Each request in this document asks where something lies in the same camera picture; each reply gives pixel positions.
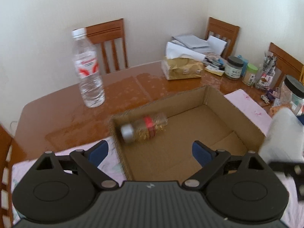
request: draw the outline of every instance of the wooden chair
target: wooden chair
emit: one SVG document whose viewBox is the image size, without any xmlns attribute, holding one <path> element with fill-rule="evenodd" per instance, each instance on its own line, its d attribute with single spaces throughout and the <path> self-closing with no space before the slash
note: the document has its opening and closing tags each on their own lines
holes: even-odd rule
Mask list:
<svg viewBox="0 0 304 228">
<path fill-rule="evenodd" d="M 290 54 L 276 46 L 274 43 L 270 43 L 269 51 L 271 51 L 274 56 L 278 58 L 276 68 L 280 69 L 282 72 L 279 78 L 277 79 L 274 87 L 278 87 L 281 84 L 285 75 L 287 74 L 299 80 L 303 67 L 303 64 L 301 62 L 299 62 Z"/>
<path fill-rule="evenodd" d="M 11 147 L 12 137 L 3 129 L 0 124 L 0 173 L 2 175 L 1 184 L 1 221 L 0 228 L 11 227 L 11 220 L 9 216 L 9 169 L 8 162 L 11 159 L 12 147 Z"/>
<path fill-rule="evenodd" d="M 227 44 L 225 46 L 225 49 L 223 50 L 221 57 L 227 59 L 232 53 L 239 30 L 239 26 L 235 26 L 209 17 L 205 40 L 207 40 L 208 37 L 211 35 L 226 41 Z"/>
<path fill-rule="evenodd" d="M 118 71 L 120 70 L 120 68 L 118 65 L 117 52 L 116 52 L 114 40 L 122 38 L 125 68 L 128 67 L 127 50 L 125 44 L 124 19 L 110 21 L 94 26 L 89 26 L 86 29 L 87 29 L 87 37 L 91 40 L 91 42 L 93 44 L 101 45 L 101 54 L 103 58 L 104 68 L 107 74 L 110 73 L 110 68 L 108 64 L 107 54 L 105 52 L 106 41 L 111 41 L 114 67 L 115 70 Z"/>
</svg>

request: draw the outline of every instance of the wall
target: wall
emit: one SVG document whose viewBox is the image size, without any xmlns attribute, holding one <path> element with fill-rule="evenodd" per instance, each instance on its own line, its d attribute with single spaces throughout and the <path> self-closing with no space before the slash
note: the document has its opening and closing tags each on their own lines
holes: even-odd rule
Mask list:
<svg viewBox="0 0 304 228">
<path fill-rule="evenodd" d="M 274 42 L 304 63 L 304 0 L 209 0 L 208 12 L 241 27 L 236 55 L 258 65 Z"/>
<path fill-rule="evenodd" d="M 77 83 L 71 30 L 125 18 L 128 59 L 135 66 L 162 59 L 172 35 L 201 36 L 207 4 L 204 0 L 0 0 L 0 16 L 0 121 L 9 130 L 28 102 Z"/>
</svg>

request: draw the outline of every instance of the green lid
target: green lid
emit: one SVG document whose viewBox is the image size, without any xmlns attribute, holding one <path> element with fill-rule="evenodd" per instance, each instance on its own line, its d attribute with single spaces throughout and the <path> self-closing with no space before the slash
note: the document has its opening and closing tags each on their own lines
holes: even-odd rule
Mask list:
<svg viewBox="0 0 304 228">
<path fill-rule="evenodd" d="M 246 68 L 246 69 L 249 70 L 250 72 L 252 72 L 253 74 L 255 74 L 255 73 L 257 72 L 257 67 L 254 66 L 254 65 L 251 64 L 251 63 L 249 63 L 249 64 L 247 65 L 247 68 Z"/>
</svg>

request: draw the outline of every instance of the dining table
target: dining table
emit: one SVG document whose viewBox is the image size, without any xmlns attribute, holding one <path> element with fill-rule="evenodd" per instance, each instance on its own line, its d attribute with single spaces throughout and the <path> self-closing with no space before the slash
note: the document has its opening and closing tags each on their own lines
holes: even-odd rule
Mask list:
<svg viewBox="0 0 304 228">
<path fill-rule="evenodd" d="M 260 97 L 264 93 L 245 85 L 241 78 L 235 81 L 204 71 L 201 78 L 168 81 L 161 62 L 126 68 L 101 78 L 105 102 L 98 107 L 85 106 L 77 84 L 28 103 L 12 142 L 9 169 L 45 151 L 59 152 L 108 137 L 112 115 L 204 85 L 223 94 L 243 89 L 261 107 L 268 107 Z"/>
</svg>

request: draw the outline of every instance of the cardboard box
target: cardboard box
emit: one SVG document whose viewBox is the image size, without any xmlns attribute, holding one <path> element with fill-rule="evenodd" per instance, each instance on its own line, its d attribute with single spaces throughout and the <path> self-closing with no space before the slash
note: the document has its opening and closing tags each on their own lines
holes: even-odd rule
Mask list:
<svg viewBox="0 0 304 228">
<path fill-rule="evenodd" d="M 123 124 L 147 114 L 164 112 L 166 131 L 148 141 L 125 144 Z M 199 140 L 213 150 L 232 155 L 258 151 L 264 134 L 219 91 L 204 86 L 115 115 L 110 121 L 123 170 L 128 180 L 183 182 L 201 169 L 192 156 L 192 143 Z"/>
<path fill-rule="evenodd" d="M 189 58 L 167 59 L 165 57 L 161 62 L 161 68 L 168 81 L 201 78 L 204 72 L 204 64 L 202 62 Z"/>
</svg>

